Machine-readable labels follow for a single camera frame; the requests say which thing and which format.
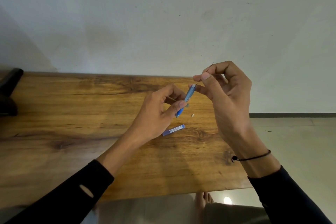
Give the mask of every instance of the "black sleeve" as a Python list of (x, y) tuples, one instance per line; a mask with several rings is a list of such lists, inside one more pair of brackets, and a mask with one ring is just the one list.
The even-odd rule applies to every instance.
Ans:
[[(114, 178), (97, 160), (6, 223), (81, 223)], [(93, 197), (79, 185), (88, 188)]]
[(287, 171), (249, 178), (271, 223), (331, 223)]

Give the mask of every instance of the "wooden tabletop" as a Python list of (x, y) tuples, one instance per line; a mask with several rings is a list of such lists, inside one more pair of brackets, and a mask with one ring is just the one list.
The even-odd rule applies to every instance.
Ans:
[[(17, 117), (0, 118), (0, 208), (28, 205), (108, 149), (145, 95), (191, 78), (25, 73), (12, 98)], [(195, 93), (171, 127), (142, 146), (101, 200), (250, 187), (218, 135), (212, 103)]]

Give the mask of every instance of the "bare foot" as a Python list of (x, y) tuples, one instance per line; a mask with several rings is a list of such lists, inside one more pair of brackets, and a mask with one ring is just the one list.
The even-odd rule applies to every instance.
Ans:
[(196, 210), (199, 218), (199, 223), (202, 224), (202, 213), (206, 204), (212, 204), (213, 199), (208, 192), (197, 192), (195, 197)]

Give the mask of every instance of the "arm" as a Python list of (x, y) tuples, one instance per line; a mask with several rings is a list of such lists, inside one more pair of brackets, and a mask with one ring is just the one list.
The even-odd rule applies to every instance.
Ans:
[[(239, 159), (267, 153), (250, 123), (250, 79), (231, 61), (207, 69), (194, 76), (204, 84), (195, 90), (212, 101), (220, 136)], [(272, 223), (331, 223), (272, 154), (241, 164)]]
[[(131, 127), (111, 148), (7, 223), (81, 223), (120, 167), (169, 126), (176, 112), (186, 105), (185, 96), (174, 85), (146, 96)], [(171, 106), (164, 111), (163, 103)]]

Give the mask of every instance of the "label on lead case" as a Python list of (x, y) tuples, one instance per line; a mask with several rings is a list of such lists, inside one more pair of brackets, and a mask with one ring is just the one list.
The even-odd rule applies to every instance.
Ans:
[(182, 128), (183, 128), (183, 126), (181, 125), (181, 126), (179, 126), (179, 127), (170, 129), (169, 132), (170, 132), (170, 133), (173, 133), (173, 132), (175, 132), (176, 130), (180, 130), (180, 129), (182, 129)]

